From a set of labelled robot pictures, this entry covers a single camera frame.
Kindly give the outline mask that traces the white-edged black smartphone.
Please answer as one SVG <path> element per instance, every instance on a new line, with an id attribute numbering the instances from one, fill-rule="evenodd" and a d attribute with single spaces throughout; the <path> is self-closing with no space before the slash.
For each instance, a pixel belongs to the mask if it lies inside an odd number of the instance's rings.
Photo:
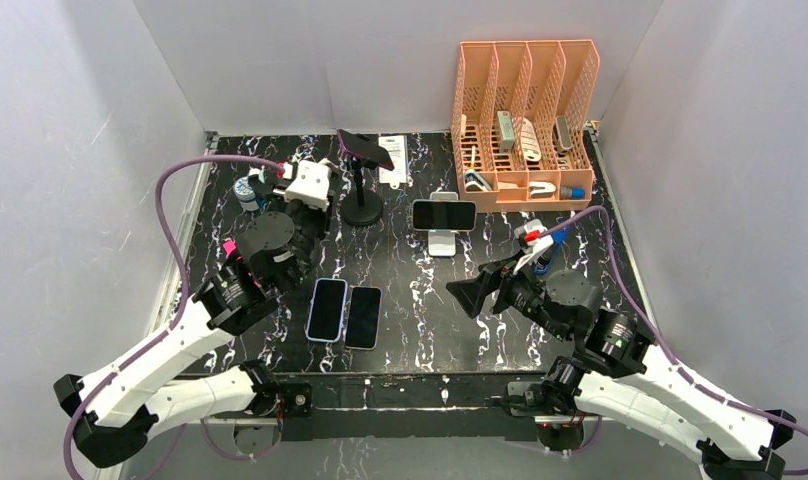
<path id="1" fill-rule="evenodd" d="M 357 286 L 352 289 L 345 347 L 372 350 L 376 347 L 382 292 L 376 287 Z"/>

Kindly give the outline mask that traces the light blue phone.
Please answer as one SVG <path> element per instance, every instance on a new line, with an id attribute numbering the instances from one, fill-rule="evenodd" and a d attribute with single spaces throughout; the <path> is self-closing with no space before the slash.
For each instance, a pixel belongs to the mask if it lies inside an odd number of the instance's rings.
<path id="1" fill-rule="evenodd" d="M 321 278 L 315 283 L 305 336 L 311 342 L 333 343 L 341 337 L 348 283 Z"/>

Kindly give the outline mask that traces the black stand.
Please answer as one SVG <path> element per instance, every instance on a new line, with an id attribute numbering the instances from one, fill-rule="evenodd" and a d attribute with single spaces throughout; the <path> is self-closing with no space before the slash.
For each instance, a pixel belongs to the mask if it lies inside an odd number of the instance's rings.
<path id="1" fill-rule="evenodd" d="M 354 227 L 376 223 L 384 209 L 383 201 L 374 191 L 365 189 L 363 165 L 356 157 L 349 160 L 353 186 L 340 203 L 341 219 Z"/>

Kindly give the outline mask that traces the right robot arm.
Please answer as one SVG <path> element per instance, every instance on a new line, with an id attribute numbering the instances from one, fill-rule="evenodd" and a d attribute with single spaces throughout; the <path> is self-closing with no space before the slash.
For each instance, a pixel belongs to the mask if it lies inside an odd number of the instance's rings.
<path id="1" fill-rule="evenodd" d="M 493 312 L 512 308 L 574 350 L 560 356 L 541 382 L 514 381 L 492 405 L 513 416 L 592 413 L 671 446 L 712 479 L 780 479 L 777 450 L 792 437 L 792 416 L 750 413 L 673 364 L 644 322 L 604 305 L 603 290 L 582 273 L 538 277 L 513 258 L 484 264 L 477 277 L 447 291 L 477 317 L 489 296 Z"/>

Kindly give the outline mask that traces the purple phone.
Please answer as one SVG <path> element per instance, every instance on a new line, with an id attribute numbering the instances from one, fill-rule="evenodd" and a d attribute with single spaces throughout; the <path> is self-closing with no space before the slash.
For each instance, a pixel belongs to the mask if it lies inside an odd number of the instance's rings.
<path id="1" fill-rule="evenodd" d="M 380 167 L 387 171 L 395 169 L 389 151 L 368 137 L 344 129 L 337 130 L 337 137 L 343 154 L 360 161 L 364 167 L 370 169 Z"/>

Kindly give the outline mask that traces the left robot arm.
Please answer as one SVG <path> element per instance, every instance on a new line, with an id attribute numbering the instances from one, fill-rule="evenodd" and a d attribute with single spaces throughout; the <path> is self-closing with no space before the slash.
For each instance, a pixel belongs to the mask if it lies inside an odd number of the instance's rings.
<path id="1" fill-rule="evenodd" d="M 279 382 L 261 360 L 194 381 L 174 379 L 277 312 L 305 284 L 332 212 L 290 200 L 260 214 L 222 267 L 184 298 L 176 322 L 98 371 L 57 380 L 54 392 L 71 417 L 65 452 L 77 450 L 94 466 L 108 468 L 161 433 L 211 415 L 307 416 L 311 387 Z"/>

